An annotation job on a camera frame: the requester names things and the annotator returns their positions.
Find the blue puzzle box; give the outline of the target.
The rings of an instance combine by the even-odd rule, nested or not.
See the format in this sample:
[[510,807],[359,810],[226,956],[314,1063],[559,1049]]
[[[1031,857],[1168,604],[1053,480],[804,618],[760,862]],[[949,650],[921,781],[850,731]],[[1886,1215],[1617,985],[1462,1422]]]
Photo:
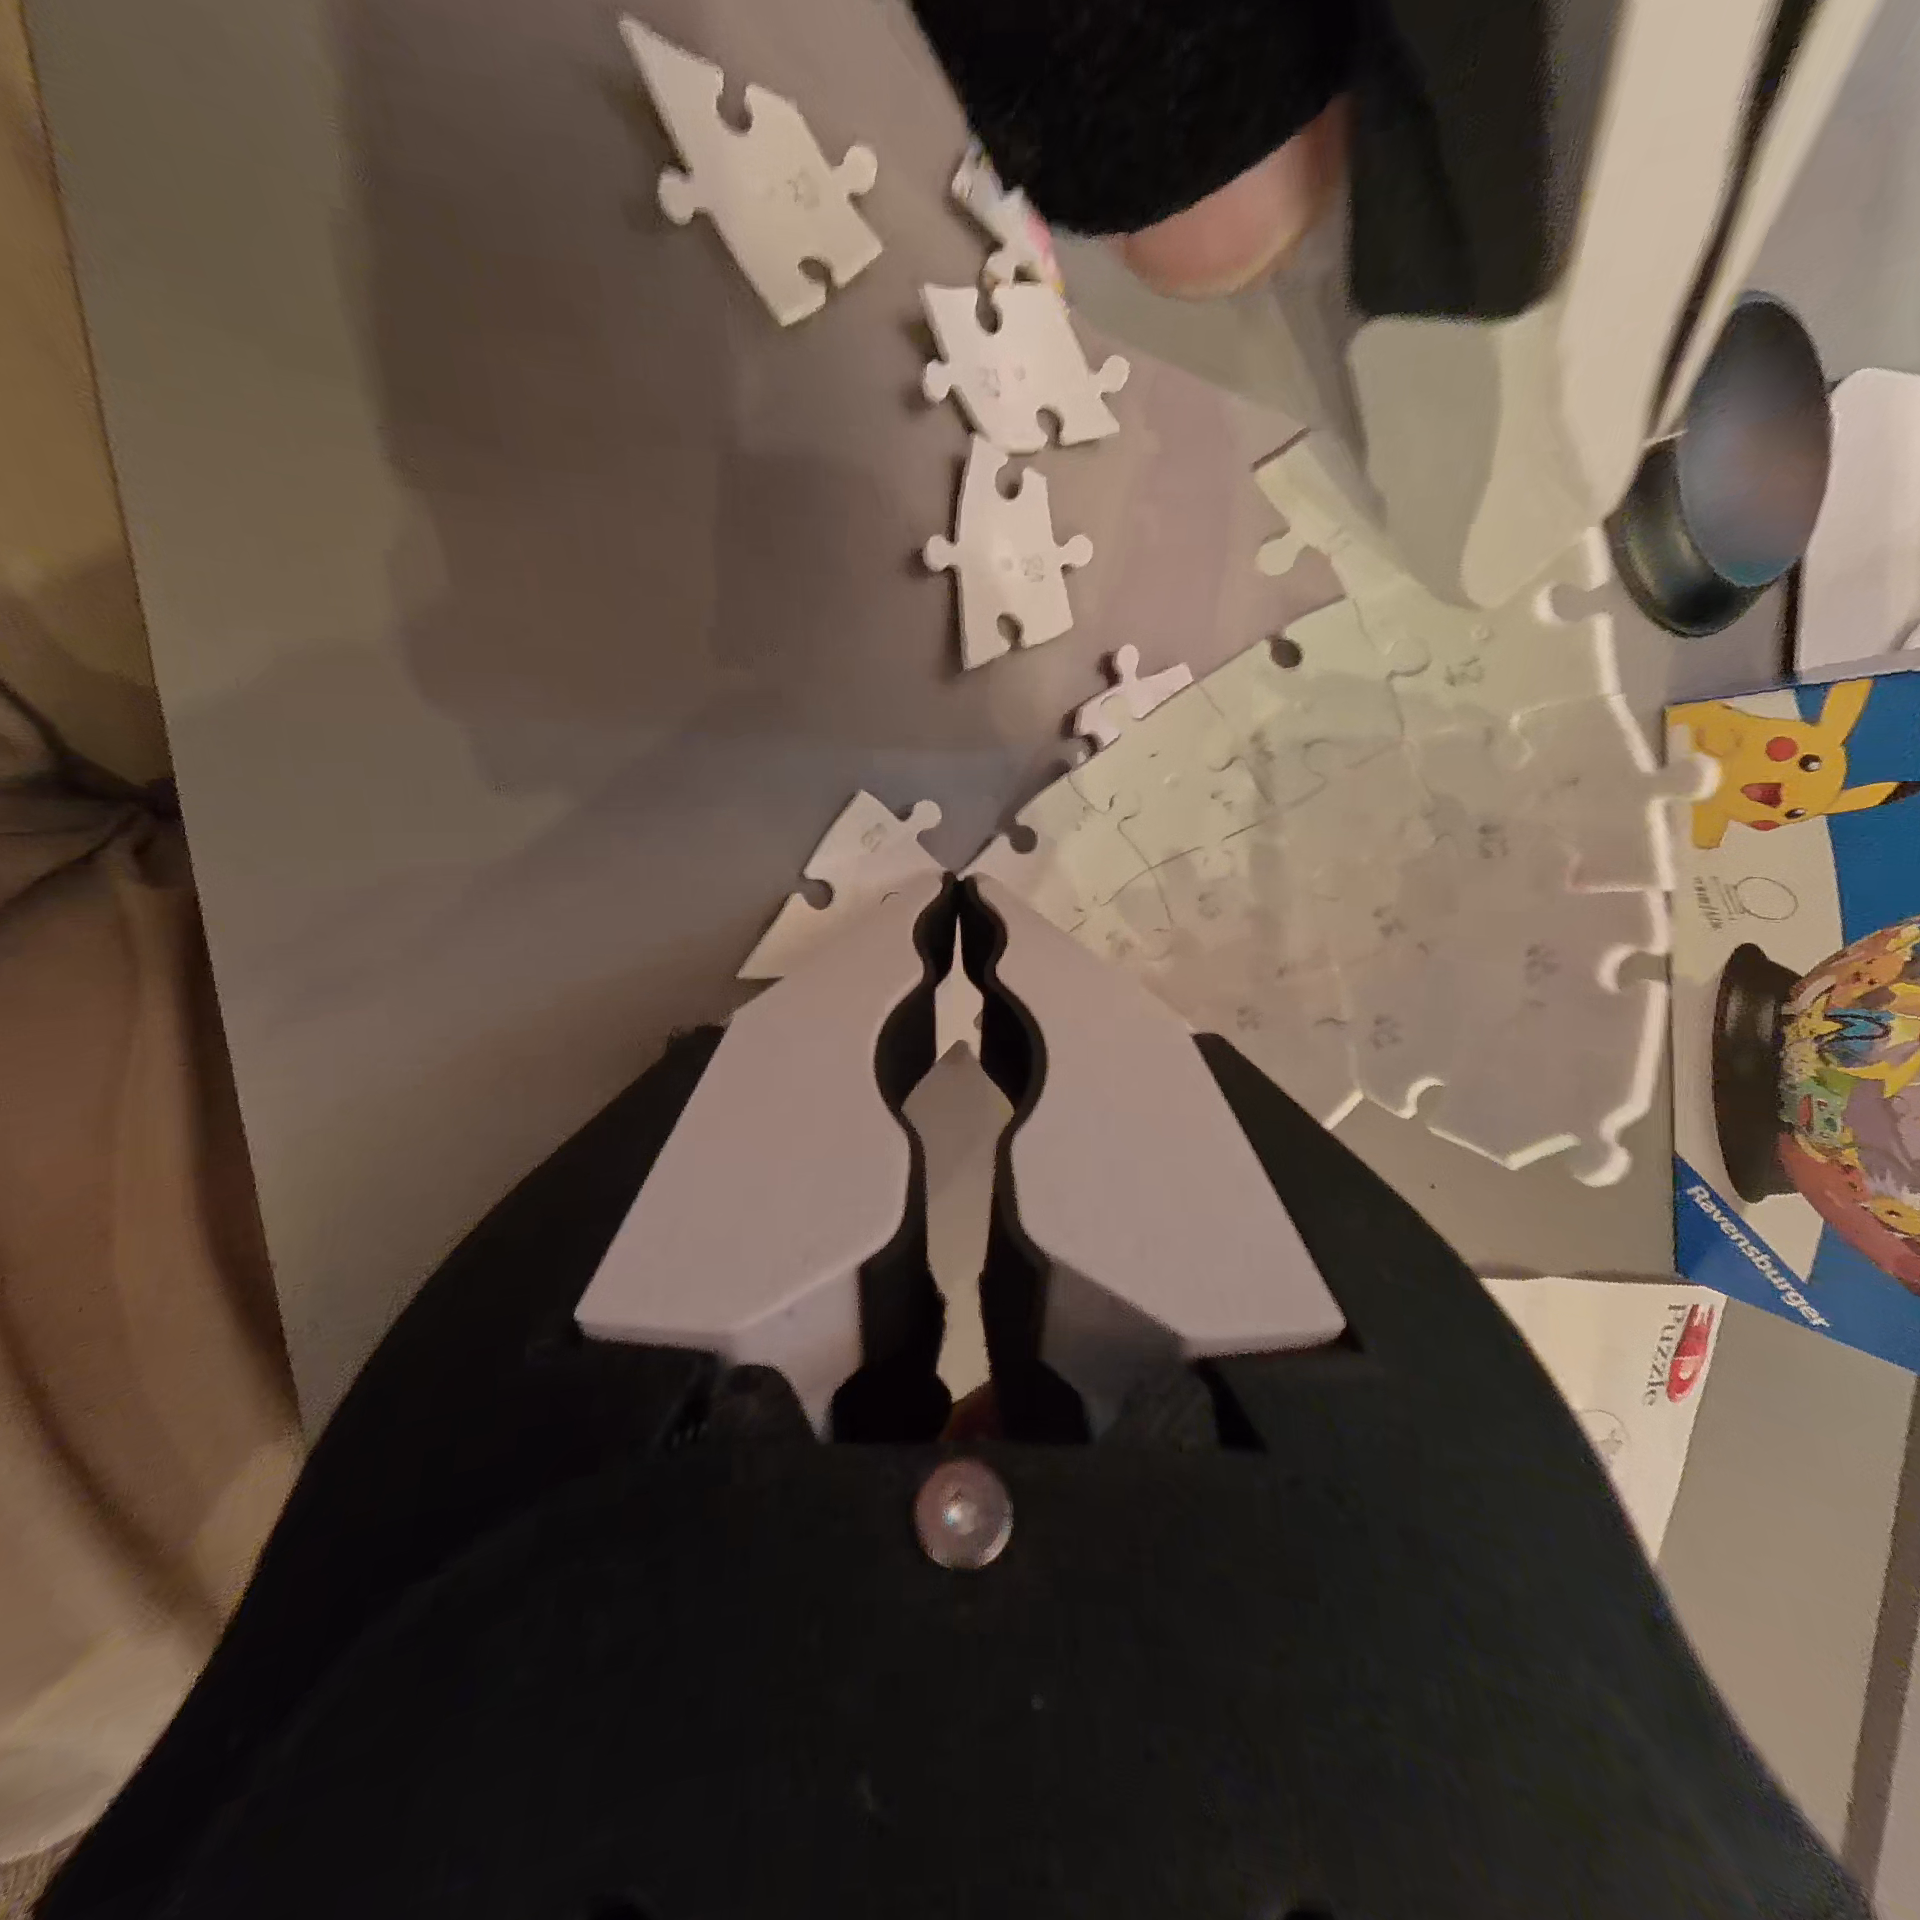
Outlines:
[[1915,650],[1668,710],[1679,1279],[1920,1368]]

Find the white triangular puzzle piece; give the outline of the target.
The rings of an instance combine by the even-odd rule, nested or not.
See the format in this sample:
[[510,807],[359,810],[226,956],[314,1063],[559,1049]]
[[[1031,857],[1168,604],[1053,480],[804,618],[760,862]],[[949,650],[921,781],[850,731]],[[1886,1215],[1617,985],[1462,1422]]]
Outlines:
[[921,878],[941,878],[946,862],[925,852],[925,833],[941,829],[941,819],[946,807],[930,797],[894,810],[870,789],[850,794],[804,857],[802,886],[780,902],[734,978],[780,978],[873,902]]

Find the black round ball stand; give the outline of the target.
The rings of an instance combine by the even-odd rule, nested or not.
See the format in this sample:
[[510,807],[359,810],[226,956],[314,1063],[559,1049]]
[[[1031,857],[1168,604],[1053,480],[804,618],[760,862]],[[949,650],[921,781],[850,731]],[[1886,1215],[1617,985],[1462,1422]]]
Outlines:
[[1830,480],[1830,383],[1809,324],[1772,292],[1731,304],[1679,428],[1606,518],[1629,599],[1675,637],[1717,637],[1779,588]]

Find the person's left hand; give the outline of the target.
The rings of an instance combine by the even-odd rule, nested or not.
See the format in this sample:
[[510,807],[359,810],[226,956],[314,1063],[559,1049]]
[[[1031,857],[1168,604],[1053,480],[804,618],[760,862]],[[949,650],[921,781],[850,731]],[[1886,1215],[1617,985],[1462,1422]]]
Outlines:
[[1108,242],[1140,285],[1168,297],[1230,297],[1268,278],[1343,181],[1349,96],[1333,96],[1277,153],[1247,163],[1203,202]]

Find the white instruction sheet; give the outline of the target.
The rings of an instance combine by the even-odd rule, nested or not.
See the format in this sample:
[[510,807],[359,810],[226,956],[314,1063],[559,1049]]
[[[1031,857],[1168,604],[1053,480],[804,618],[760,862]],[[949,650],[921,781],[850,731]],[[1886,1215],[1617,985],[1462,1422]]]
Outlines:
[[1649,1561],[1661,1556],[1725,1296],[1698,1281],[1485,1279],[1574,1406]]

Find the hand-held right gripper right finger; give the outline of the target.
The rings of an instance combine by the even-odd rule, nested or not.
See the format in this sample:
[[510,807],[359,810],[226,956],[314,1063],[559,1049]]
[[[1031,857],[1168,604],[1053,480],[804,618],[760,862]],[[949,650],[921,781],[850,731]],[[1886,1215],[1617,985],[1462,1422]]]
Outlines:
[[993,1151],[979,1328],[1003,1428],[1108,1428],[1193,1362],[1326,1350],[1343,1314],[1200,1032],[993,878],[958,886]]

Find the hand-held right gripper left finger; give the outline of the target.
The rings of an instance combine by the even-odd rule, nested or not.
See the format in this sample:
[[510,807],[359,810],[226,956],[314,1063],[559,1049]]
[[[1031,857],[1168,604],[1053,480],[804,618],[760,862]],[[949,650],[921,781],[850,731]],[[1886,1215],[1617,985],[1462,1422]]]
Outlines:
[[817,1428],[946,1428],[925,1152],[955,878],[862,908],[729,1014],[577,1296],[577,1333],[780,1372]]

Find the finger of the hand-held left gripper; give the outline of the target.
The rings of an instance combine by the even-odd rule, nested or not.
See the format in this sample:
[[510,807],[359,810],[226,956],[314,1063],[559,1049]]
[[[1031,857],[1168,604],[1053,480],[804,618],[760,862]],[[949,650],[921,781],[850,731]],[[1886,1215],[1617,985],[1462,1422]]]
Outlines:
[[1349,285],[1366,489],[1405,567],[1448,599],[1497,604],[1535,581],[1623,504],[1661,431],[1658,229],[1679,190],[1661,185],[1675,163],[1658,162],[1658,92],[1658,6],[1557,6],[1552,285],[1504,322],[1365,318]]
[[1658,6],[1658,50],[1658,421],[1750,285],[1830,371],[1915,371],[1915,6]]

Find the puzzle pieces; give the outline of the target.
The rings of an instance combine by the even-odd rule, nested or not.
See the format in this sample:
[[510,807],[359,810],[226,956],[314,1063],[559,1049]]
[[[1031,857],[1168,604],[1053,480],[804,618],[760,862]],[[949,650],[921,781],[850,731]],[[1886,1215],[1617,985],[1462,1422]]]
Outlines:
[[[880,259],[861,204],[878,185],[873,147],[830,156],[802,105],[760,83],[745,83],[745,112],[726,114],[715,62],[635,18],[617,18],[617,36],[674,143],[653,181],[657,215],[674,229],[704,216],[772,322],[802,324]],[[921,567],[955,582],[958,669],[979,674],[1075,624],[1067,575],[1091,567],[1091,540],[1057,529],[1032,455],[1112,439],[1112,397],[1130,366],[1086,354],[1044,223],[979,147],[961,156],[949,197],[993,248],[973,285],[918,290],[930,333],[918,393],[967,421],[955,514],[921,543]]]

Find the assembled curved puzzle ball section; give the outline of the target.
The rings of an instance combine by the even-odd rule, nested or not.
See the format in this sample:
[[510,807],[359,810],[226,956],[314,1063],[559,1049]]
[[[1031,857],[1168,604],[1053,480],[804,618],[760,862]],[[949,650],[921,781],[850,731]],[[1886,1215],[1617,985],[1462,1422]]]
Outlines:
[[1322,1121],[1377,1105],[1617,1186],[1668,1047],[1669,833],[1717,771],[1617,674],[1602,529],[1499,604],[1423,588],[1310,437],[1255,469],[1317,604],[1019,807],[973,862]]

